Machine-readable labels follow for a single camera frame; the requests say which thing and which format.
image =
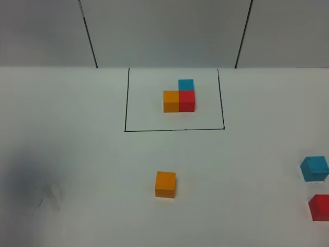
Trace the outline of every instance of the orange cube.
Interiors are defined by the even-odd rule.
[[[179,112],[179,91],[163,92],[163,112]]]
[[[175,198],[176,173],[158,171],[155,182],[155,196]]]

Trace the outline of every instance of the white wall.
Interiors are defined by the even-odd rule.
[[[81,2],[100,67],[234,67],[250,3]]]
[[[238,67],[329,67],[328,0],[254,0]]]
[[[78,0],[1,0],[1,66],[95,66]]]

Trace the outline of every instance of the black rectangle outline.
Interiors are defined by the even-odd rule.
[[[127,84],[127,99],[126,99],[126,104],[125,104],[124,131],[125,132],[159,132],[159,131],[184,131],[184,130],[225,130],[224,111],[223,111],[222,92],[221,92],[221,82],[220,82],[220,71],[218,69],[217,69],[217,73],[218,73],[218,89],[220,91],[220,100],[221,100],[221,108],[222,108],[223,128],[220,128],[220,129],[178,129],[178,130],[126,130],[126,127],[127,127],[127,112],[128,112],[128,98],[129,98],[129,78],[130,78],[130,68],[129,68],[128,69],[128,84]]]

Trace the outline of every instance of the drawn square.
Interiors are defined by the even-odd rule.
[[[163,92],[193,78],[195,112],[163,112]],[[130,69],[125,132],[224,129],[216,69]]]

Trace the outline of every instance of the black line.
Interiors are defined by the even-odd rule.
[[[185,131],[185,130],[224,130],[221,129],[181,129],[181,130],[127,130],[125,132],[159,132],[159,131]]]
[[[84,17],[84,13],[83,13],[83,9],[82,9],[82,4],[81,4],[81,1],[80,0],[78,0],[78,1],[79,1],[81,13],[82,13],[82,19],[83,19],[83,22],[84,22],[84,27],[86,28],[86,32],[87,32],[87,35],[88,35],[89,44],[90,44],[90,47],[92,49],[95,66],[96,66],[96,68],[98,68],[96,57],[95,57],[95,52],[94,52],[94,48],[93,48],[93,44],[92,44],[92,40],[90,39],[90,35],[89,35],[88,27],[87,27],[86,18]]]
[[[125,103],[125,121],[124,121],[124,131],[125,131],[125,132],[126,132],[126,127],[127,127],[128,94],[129,94],[129,76],[130,76],[130,68],[128,69],[127,100],[126,100],[126,103]]]
[[[246,30],[247,30],[248,22],[249,22],[249,17],[250,17],[250,12],[251,12],[252,3],[253,3],[253,0],[250,0],[250,6],[249,6],[248,15],[247,15],[246,25],[245,25],[245,29],[243,30],[243,35],[242,35],[242,39],[241,39],[241,44],[240,44],[240,48],[239,48],[239,53],[237,54],[237,59],[236,59],[236,63],[235,63],[235,68],[237,68],[237,63],[239,62],[240,52],[241,52],[241,48],[242,48],[243,41],[244,41],[244,39],[245,39],[245,34],[246,34]]]
[[[221,92],[221,83],[220,83],[220,71],[217,69],[217,72],[218,72],[218,87],[220,89],[220,99],[221,99],[222,118],[223,118],[223,129],[225,129],[224,111],[223,111],[223,103],[222,103],[222,92]]]
[[[39,206],[38,207],[40,207],[41,203],[42,203],[42,198],[41,198],[41,202],[39,203]]]

